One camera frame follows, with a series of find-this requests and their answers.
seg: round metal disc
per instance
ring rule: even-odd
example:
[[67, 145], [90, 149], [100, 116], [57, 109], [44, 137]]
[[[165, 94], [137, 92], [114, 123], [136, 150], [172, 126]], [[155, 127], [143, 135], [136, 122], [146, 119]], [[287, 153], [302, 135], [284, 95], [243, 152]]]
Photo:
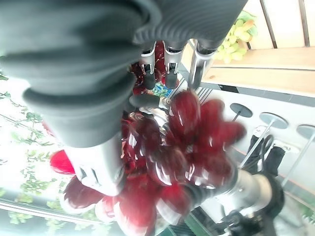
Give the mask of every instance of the round metal disc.
[[232, 103], [230, 105], [230, 108], [236, 114], [238, 114], [240, 112], [239, 116], [247, 117], [247, 118], [252, 117], [252, 111], [249, 108], [247, 108], [246, 106], [242, 105], [242, 104]]
[[274, 128], [286, 129], [289, 125], [285, 119], [273, 113], [263, 112], [259, 117], [266, 124], [270, 124], [270, 122], [274, 120], [274, 123], [272, 124], [272, 127]]
[[296, 128], [296, 131], [306, 139], [310, 139], [315, 134], [315, 126], [309, 124], [301, 124]]

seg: metal rod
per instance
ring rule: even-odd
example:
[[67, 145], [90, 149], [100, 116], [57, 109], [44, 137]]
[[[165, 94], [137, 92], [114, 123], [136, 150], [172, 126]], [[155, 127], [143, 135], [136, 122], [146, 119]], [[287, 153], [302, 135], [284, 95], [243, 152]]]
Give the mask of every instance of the metal rod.
[[298, 164], [300, 163], [300, 161], [302, 160], [303, 156], [305, 155], [307, 149], [310, 147], [312, 141], [315, 138], [315, 133], [311, 136], [311, 138], [309, 139], [309, 141], [307, 142], [307, 144], [304, 146], [303, 150], [300, 152], [299, 157], [296, 159], [296, 161], [294, 162], [293, 166], [291, 167], [291, 169], [289, 170], [289, 172], [287, 173], [286, 177], [284, 178], [284, 180], [282, 181], [282, 187], [285, 186], [285, 184], [288, 182], [290, 176], [292, 175], [292, 173], [295, 171], [296, 167], [298, 166]]
[[237, 117], [240, 115], [240, 113], [241, 113], [241, 111], [239, 111], [239, 112], [236, 114], [236, 116], [234, 117], [234, 119], [232, 120], [232, 122], [234, 122], [234, 121], [237, 119]]
[[260, 141], [265, 137], [265, 134], [268, 132], [268, 130], [270, 129], [270, 127], [272, 126], [272, 124], [275, 122], [275, 120], [273, 119], [269, 125], [267, 126], [267, 128], [265, 129], [265, 131], [262, 133], [262, 135], [260, 136], [260, 138], [257, 140], [257, 142], [254, 144], [254, 146], [251, 148], [251, 150], [247, 153], [246, 157], [244, 158], [244, 160], [242, 161], [240, 168], [243, 167], [245, 165], [245, 163], [247, 162], [247, 160], [249, 159], [249, 157], [251, 156], [251, 154], [254, 152], [254, 150], [256, 149], [256, 147], [258, 146], [258, 144], [260, 143]]
[[22, 214], [38, 216], [42, 218], [62, 220], [62, 221], [71, 222], [75, 224], [98, 225], [102, 223], [100, 221], [86, 220], [77, 216], [67, 215], [67, 214], [63, 214], [59, 212], [53, 212], [50, 209], [39, 209], [38, 207], [35, 207], [35, 206], [23, 205], [23, 204], [12, 202], [5, 199], [0, 199], [0, 209], [22, 213]]

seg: black cable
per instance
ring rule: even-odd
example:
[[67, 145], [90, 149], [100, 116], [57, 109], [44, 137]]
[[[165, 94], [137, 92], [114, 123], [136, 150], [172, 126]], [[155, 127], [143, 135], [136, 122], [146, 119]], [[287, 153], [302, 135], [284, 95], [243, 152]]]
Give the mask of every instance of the black cable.
[[251, 168], [253, 165], [257, 165], [257, 162], [261, 159], [261, 162], [262, 162], [262, 170], [265, 169], [265, 160], [264, 160], [264, 156], [265, 154], [267, 153], [267, 151], [269, 150], [269, 148], [271, 147], [271, 144], [272, 142], [274, 141], [274, 137], [273, 135], [268, 135], [262, 145], [261, 145], [261, 148], [260, 148], [260, 153], [259, 153], [259, 156], [254, 159], [252, 162], [250, 162], [249, 164], [245, 165], [242, 167], [243, 170], [248, 170], [249, 168]]

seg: grape bunch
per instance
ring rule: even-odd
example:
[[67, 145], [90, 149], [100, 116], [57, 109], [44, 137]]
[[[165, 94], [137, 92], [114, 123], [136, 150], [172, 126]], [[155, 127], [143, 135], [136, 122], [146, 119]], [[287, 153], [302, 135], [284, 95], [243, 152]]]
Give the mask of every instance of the grape bunch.
[[[168, 224], [180, 223], [194, 206], [185, 185], [220, 188], [234, 175], [223, 148], [241, 139], [245, 128], [224, 121], [223, 109], [217, 99], [201, 105], [188, 90], [172, 99], [169, 125], [164, 128], [141, 113], [123, 117], [121, 158], [126, 183], [122, 192], [105, 196], [73, 177], [61, 205], [72, 213], [95, 206], [99, 220], [117, 221], [128, 236], [153, 235], [160, 218]], [[51, 157], [51, 166], [60, 174], [75, 174], [64, 151]]]
[[237, 20], [227, 33], [224, 42], [218, 47], [216, 59], [230, 63], [233, 60], [242, 60], [247, 49], [242, 42], [249, 42], [256, 34], [256, 26], [253, 19]]

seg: silver metal cylinder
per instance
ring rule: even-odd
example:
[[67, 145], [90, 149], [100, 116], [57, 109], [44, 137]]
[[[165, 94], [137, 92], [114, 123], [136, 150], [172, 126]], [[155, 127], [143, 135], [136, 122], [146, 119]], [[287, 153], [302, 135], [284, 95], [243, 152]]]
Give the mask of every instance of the silver metal cylinder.
[[83, 185], [108, 196], [116, 196], [123, 189], [125, 176], [120, 133], [101, 145], [66, 147], [65, 152]]
[[234, 187], [217, 196], [227, 212], [238, 210], [245, 215], [266, 207], [271, 198], [272, 189], [268, 179], [260, 174], [252, 176], [243, 170], [239, 170]]

